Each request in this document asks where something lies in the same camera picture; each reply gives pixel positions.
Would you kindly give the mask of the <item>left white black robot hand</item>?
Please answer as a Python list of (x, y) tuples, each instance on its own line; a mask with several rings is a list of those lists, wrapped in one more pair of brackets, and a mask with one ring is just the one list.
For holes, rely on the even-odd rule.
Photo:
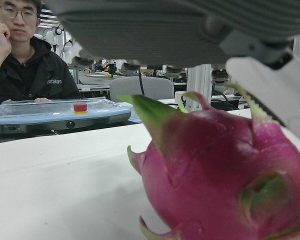
[(300, 139), (300, 0), (47, 0), (93, 59), (227, 73)]

